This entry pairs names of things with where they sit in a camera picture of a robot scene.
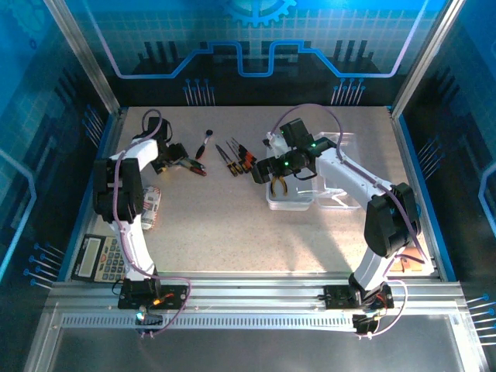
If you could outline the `aluminium side rail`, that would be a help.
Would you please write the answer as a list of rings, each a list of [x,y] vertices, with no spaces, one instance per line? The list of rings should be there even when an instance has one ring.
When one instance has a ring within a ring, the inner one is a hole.
[[[126,114],[127,109],[124,108],[119,112],[119,114],[109,116],[104,132],[102,134],[99,148],[96,153],[97,159],[112,155],[113,150],[117,149]],[[81,205],[74,223],[74,228],[72,229],[64,259],[57,277],[57,280],[59,282],[65,282],[71,279],[72,267],[77,258],[81,246],[81,241],[83,240],[84,235],[93,220],[93,183],[94,171],[93,166],[91,166],[88,184],[85,188],[83,198],[81,199]]]
[[[411,154],[408,147],[407,137],[401,126],[400,119],[395,116],[391,116],[392,129],[394,131],[394,136],[397,141],[398,150],[401,155],[401,161],[403,163],[405,174],[408,179],[408,184],[412,187],[415,195],[415,203],[420,210],[419,221],[421,226],[421,232],[418,234],[418,241],[422,245],[423,252],[430,259],[430,264],[426,269],[422,270],[422,276],[429,276],[435,278],[439,281],[445,281],[445,273],[443,269],[443,263],[439,263],[439,249],[436,242],[436,237],[432,234],[432,226],[429,221],[429,214],[427,213],[425,207],[425,200],[422,195],[422,189],[418,180],[418,176],[415,172],[415,165],[411,158]]]

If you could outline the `clear plastic tool box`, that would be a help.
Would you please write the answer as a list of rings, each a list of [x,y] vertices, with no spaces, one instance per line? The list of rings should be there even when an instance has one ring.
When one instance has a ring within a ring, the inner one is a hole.
[[[315,139],[327,137],[337,143],[339,133],[320,132],[314,136]],[[344,133],[341,142],[343,156],[350,157],[353,161],[360,161],[360,152],[357,147],[357,135],[355,133]],[[322,210],[356,210],[361,208],[360,204],[351,197],[344,189],[338,188],[334,179],[324,178],[321,175],[307,181],[297,180],[293,175],[284,178],[288,185],[288,195],[283,196],[280,192],[276,198],[270,195],[270,182],[266,184],[266,200],[271,210],[302,212],[316,204]]]

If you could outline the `brown flat block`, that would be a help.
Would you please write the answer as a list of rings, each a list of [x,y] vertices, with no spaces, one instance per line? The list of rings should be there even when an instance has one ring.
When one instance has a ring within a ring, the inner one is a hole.
[[[389,270],[392,274],[412,274],[420,273],[424,268],[424,259],[414,246],[406,247],[395,260]]]

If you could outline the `black handle ratchet wrench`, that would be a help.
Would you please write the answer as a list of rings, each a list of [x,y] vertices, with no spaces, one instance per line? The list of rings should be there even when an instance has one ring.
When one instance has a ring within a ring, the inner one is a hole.
[[[198,148],[198,150],[197,150],[197,152],[195,154],[195,159],[196,160],[199,160],[202,157],[203,153],[205,152],[206,145],[207,145],[210,137],[212,136],[212,134],[213,134],[213,131],[211,129],[208,129],[205,132],[205,138],[204,138],[201,146]]]

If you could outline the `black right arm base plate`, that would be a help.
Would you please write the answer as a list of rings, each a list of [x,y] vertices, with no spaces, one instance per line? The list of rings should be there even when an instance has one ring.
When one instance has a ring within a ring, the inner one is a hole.
[[[389,309],[394,307],[391,287],[385,283],[371,291],[351,285],[326,285],[319,299],[326,309]]]

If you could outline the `yellow black handle pliers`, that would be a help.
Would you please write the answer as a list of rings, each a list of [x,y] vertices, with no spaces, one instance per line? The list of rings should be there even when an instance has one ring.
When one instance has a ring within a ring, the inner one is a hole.
[[[283,196],[288,195],[288,185],[281,175],[274,175],[270,181],[270,195],[273,198],[276,198],[279,193],[282,193]]]

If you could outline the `aluminium base beam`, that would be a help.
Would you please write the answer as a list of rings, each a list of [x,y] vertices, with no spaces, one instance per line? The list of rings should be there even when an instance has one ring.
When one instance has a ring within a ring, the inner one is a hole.
[[[193,273],[187,312],[302,313],[322,312],[318,299],[326,285],[346,285],[344,277],[325,273]],[[405,278],[390,283],[394,303],[408,315],[449,314],[467,308],[461,285],[436,277]],[[44,309],[58,312],[117,311],[119,289],[110,284],[58,282]]]

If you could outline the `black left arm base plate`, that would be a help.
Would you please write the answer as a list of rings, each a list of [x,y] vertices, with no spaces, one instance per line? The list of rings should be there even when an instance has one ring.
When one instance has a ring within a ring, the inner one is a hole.
[[[179,310],[185,303],[188,287],[164,285],[159,289],[149,287],[148,282],[126,283],[119,293],[118,309]]]

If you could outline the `aluminium frame post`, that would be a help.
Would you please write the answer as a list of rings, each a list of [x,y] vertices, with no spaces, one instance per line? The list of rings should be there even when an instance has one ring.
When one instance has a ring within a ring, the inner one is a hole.
[[[433,23],[426,41],[418,57],[401,86],[400,91],[391,108],[391,116],[398,117],[403,113],[429,66],[440,50],[446,36],[453,27],[461,9],[467,0],[446,0],[446,3]]]
[[[116,114],[120,104],[99,67],[81,29],[64,0],[43,0],[55,23],[64,35],[74,55],[83,67],[103,105],[111,114]]]

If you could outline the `grey metal plate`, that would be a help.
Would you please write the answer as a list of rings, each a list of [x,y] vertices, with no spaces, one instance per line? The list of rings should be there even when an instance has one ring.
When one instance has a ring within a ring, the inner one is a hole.
[[[373,339],[326,331],[62,329],[28,372],[496,372],[447,319],[407,317]]]

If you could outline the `black grey desk calculator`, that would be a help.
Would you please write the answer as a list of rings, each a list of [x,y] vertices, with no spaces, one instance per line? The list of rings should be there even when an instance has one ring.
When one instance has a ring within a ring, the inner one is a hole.
[[[123,258],[115,237],[85,234],[71,279],[95,283],[121,281],[125,278]]]

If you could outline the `small circuit board green light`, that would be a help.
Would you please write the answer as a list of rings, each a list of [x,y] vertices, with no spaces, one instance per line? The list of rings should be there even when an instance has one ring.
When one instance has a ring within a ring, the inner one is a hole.
[[[161,326],[163,323],[162,315],[154,314],[146,308],[140,308],[136,312],[135,324],[137,326]]]
[[[367,336],[377,331],[379,319],[365,314],[352,315],[352,323],[358,336]]]

